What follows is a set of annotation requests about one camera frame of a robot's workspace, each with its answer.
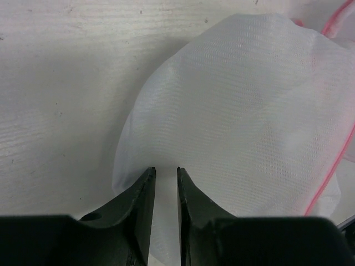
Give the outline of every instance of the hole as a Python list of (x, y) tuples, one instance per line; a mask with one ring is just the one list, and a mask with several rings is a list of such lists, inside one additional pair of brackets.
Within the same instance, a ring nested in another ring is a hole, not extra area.
[(102, 215), (100, 213), (88, 213), (87, 215), (85, 215), (83, 218), (80, 219), (80, 221), (82, 222), (87, 222), (87, 221), (94, 221), (94, 220), (98, 220), (102, 217)]

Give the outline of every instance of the black plastic part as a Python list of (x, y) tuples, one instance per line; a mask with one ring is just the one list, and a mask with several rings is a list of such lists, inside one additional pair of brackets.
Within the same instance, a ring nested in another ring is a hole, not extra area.
[(338, 225), (339, 230), (345, 236), (345, 239), (355, 256), (355, 215)]
[(182, 266), (355, 265), (338, 228), (322, 218), (236, 218), (177, 170)]
[(85, 215), (0, 219), (1, 265), (147, 266), (155, 169)]

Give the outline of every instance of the white wooden surface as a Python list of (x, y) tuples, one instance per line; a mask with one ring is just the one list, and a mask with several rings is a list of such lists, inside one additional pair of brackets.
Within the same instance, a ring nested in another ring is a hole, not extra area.
[(79, 218), (113, 198), (118, 138), (148, 76), (231, 14), (308, 2), (0, 0), (0, 214)]

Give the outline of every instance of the white fabric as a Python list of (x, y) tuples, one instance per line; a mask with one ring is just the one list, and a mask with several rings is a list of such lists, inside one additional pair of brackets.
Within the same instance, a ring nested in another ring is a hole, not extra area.
[(281, 15), (235, 15), (148, 79), (120, 137), (113, 189), (157, 168), (157, 259), (180, 263), (178, 166), (236, 216), (305, 214), (354, 125), (352, 47)]

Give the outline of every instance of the white mesh bag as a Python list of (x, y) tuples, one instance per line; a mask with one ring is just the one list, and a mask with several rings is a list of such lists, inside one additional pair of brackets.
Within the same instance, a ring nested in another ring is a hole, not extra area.
[(126, 121), (113, 176), (119, 194), (156, 167), (152, 254), (180, 263), (178, 166), (236, 216), (309, 214), (352, 136), (354, 66), (353, 42), (274, 14), (229, 17), (167, 60)]

